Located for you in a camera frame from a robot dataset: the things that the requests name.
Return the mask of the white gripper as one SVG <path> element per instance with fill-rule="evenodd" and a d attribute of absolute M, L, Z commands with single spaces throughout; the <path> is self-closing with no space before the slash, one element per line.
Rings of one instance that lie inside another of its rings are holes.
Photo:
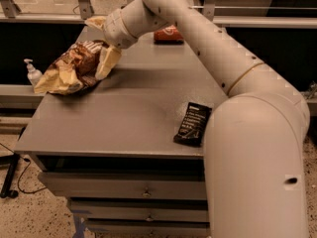
<path fill-rule="evenodd" d="M 115 10 L 107 15 L 106 18 L 104 16 L 90 17 L 84 23 L 90 28 L 103 31 L 106 42 L 113 45 L 109 48 L 102 48 L 100 52 L 95 77 L 97 80 L 102 80 L 108 76 L 112 68 L 120 60 L 120 49 L 129 48 L 138 39 L 126 28 L 121 9 Z"/>

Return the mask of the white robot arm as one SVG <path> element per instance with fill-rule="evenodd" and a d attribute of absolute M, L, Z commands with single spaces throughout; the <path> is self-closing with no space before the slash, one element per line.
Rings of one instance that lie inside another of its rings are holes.
<path fill-rule="evenodd" d="M 119 49 L 175 26 L 227 95 L 203 144 L 212 238 L 309 238 L 299 91 L 186 0 L 134 0 L 86 23 Z"/>

